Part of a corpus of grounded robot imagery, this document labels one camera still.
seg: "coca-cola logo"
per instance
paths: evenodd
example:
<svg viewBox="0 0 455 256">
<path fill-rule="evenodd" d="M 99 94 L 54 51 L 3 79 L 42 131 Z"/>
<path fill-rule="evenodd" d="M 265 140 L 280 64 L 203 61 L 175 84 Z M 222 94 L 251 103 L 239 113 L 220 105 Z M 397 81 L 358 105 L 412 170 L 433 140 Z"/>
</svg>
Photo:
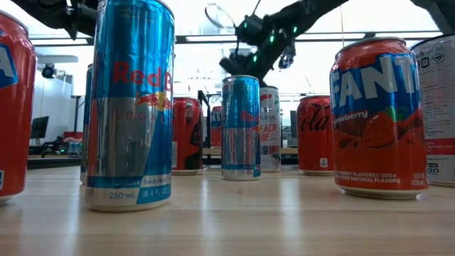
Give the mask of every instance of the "coca-cola logo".
<svg viewBox="0 0 455 256">
<path fill-rule="evenodd" d="M 326 114 L 326 111 L 330 111 L 330 105 L 311 103 L 304 108 L 308 107 L 314 107 L 316 110 L 313 112 L 310 110 L 302 110 L 302 117 L 299 118 L 300 131 L 303 132 L 307 129 L 309 131 L 323 131 L 327 129 L 330 115 Z"/>
</svg>

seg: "strawberry graphic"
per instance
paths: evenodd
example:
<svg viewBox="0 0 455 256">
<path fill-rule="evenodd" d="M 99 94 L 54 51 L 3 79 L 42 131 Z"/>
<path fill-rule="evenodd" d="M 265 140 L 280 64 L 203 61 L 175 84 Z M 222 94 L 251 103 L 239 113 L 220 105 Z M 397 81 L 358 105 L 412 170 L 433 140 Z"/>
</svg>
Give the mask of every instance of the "strawberry graphic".
<svg viewBox="0 0 455 256">
<path fill-rule="evenodd" d="M 370 148 L 380 148 L 395 143 L 412 126 L 408 125 L 407 109 L 390 106 L 373 115 L 365 126 L 363 141 Z"/>
</svg>

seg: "can lid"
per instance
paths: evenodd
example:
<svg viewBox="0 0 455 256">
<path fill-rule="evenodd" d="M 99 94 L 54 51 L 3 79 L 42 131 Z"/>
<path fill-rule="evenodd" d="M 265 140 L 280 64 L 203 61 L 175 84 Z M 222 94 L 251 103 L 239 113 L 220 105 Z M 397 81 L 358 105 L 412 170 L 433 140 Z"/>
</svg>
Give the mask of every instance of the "can lid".
<svg viewBox="0 0 455 256">
<path fill-rule="evenodd" d="M 397 36 L 379 36 L 379 37 L 374 37 L 374 38 L 368 38 L 368 39 L 363 39 L 363 40 L 357 41 L 357 42 L 355 42 L 355 43 L 352 43 L 352 44 L 350 44 L 349 46 L 343 47 L 341 50 L 339 50 L 339 51 L 335 54 L 335 58 L 338 57 L 338 55 L 339 55 L 340 53 L 342 53 L 343 51 L 348 50 L 349 48 L 352 48 L 352 47 L 354 47 L 354 46 L 358 46 L 358 45 L 361 45 L 361 44 L 364 44 L 364 43 L 373 42 L 373 41 L 382 41 L 382 40 L 396 40 L 396 41 L 401 41 L 401 42 L 405 43 L 405 45 L 406 45 L 406 40 L 403 39 L 403 38 L 399 38 L 399 37 L 397 37 Z"/>
<path fill-rule="evenodd" d="M 8 17 L 8 18 L 10 18 L 10 19 L 12 19 L 12 20 L 15 21 L 17 24 L 21 25 L 21 26 L 27 31 L 27 34 L 28 34 L 28 28 L 27 28 L 27 26 L 26 26 L 24 23 L 22 23 L 21 21 L 19 21 L 16 17 L 14 17 L 14 16 L 12 16 L 11 14 L 9 14 L 9 13 L 7 13 L 7 12 L 5 12 L 5 11 L 2 11 L 2 10 L 0 10 L 0 14 L 3 15 L 3 16 Z"/>
<path fill-rule="evenodd" d="M 267 88 L 273 88 L 273 89 L 277 89 L 278 90 L 278 87 L 271 86 L 271 85 L 261 87 L 260 89 L 267 89 Z"/>
<path fill-rule="evenodd" d="M 169 7 L 169 5 L 167 5 L 165 2 L 163 2 L 162 0 L 154 0 L 155 2 L 159 2 L 162 6 L 166 7 L 166 9 L 168 9 L 168 11 L 171 13 L 172 17 L 175 18 L 172 10 L 171 10 L 171 7 Z"/>
<path fill-rule="evenodd" d="M 228 80 L 230 78 L 254 78 L 254 79 L 256 79 L 259 82 L 259 80 L 257 78 L 255 78 L 254 76 L 252 76 L 252 75 L 231 75 L 230 77 L 227 77 L 227 78 L 223 79 L 222 82 L 225 82 L 225 80 Z"/>
<path fill-rule="evenodd" d="M 423 43 L 430 42 L 430 41 L 433 41 L 435 39 L 439 39 L 439 38 L 443 38 L 443 37 L 448 37 L 448 36 L 455 36 L 455 33 L 450 33 L 450 34 L 446 34 L 446 35 L 440 35 L 440 36 L 435 36 L 433 38 L 425 39 L 423 41 L 420 41 L 420 42 L 414 44 L 413 46 L 410 47 L 410 49 L 414 50 L 414 48 L 416 48 L 417 46 L 422 45 Z"/>
</svg>

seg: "can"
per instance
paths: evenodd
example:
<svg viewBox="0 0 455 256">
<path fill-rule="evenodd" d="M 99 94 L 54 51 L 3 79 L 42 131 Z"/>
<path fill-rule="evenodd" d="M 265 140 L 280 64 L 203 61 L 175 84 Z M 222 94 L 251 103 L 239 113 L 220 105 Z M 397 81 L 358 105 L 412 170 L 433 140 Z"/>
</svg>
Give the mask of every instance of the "can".
<svg viewBox="0 0 455 256">
<path fill-rule="evenodd" d="M 87 67 L 87 77 L 85 78 L 85 100 L 84 100 L 84 122 L 82 128 L 82 155 L 80 157 L 80 182 L 85 185 L 88 159 L 88 137 L 90 125 L 90 103 L 92 102 L 92 74 L 93 64 Z"/>
<path fill-rule="evenodd" d="M 259 89 L 261 106 L 260 151 L 261 172 L 279 172 L 282 167 L 282 121 L 279 115 L 278 88 L 273 86 Z"/>
<path fill-rule="evenodd" d="M 422 41 L 412 52 L 422 90 L 428 182 L 455 187 L 455 35 Z"/>
<path fill-rule="evenodd" d="M 35 70 L 28 29 L 0 11 L 0 204 L 25 186 Z"/>
<path fill-rule="evenodd" d="M 199 100 L 174 98 L 172 174 L 194 175 L 202 171 L 203 110 Z"/>
<path fill-rule="evenodd" d="M 305 175 L 332 176 L 333 130 L 330 96 L 302 98 L 297 107 L 299 170 Z"/>
<path fill-rule="evenodd" d="M 405 41 L 371 38 L 343 48 L 330 88 L 336 183 L 384 199 L 428 189 L 417 64 Z"/>
<path fill-rule="evenodd" d="M 102 0 L 97 13 L 85 202 L 159 207 L 171 196 L 173 14 L 156 0 Z"/>
<path fill-rule="evenodd" d="M 221 104 L 221 176 L 254 181 L 261 176 L 259 81 L 248 75 L 223 80 Z"/>
<path fill-rule="evenodd" d="M 210 146 L 221 146 L 221 106 L 210 113 Z"/>
</svg>

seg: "wall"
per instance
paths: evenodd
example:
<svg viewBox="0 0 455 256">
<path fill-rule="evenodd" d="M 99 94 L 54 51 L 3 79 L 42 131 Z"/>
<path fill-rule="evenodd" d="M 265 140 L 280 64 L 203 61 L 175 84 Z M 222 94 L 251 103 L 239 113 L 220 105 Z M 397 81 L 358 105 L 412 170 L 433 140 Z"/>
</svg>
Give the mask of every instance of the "wall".
<svg viewBox="0 0 455 256">
<path fill-rule="evenodd" d="M 35 75 L 32 118 L 49 116 L 48 129 L 43 142 L 53 142 L 63 132 L 70 131 L 70 120 L 74 119 L 74 107 L 71 102 L 72 85 L 59 79 L 45 79 L 41 71 Z"/>
</svg>

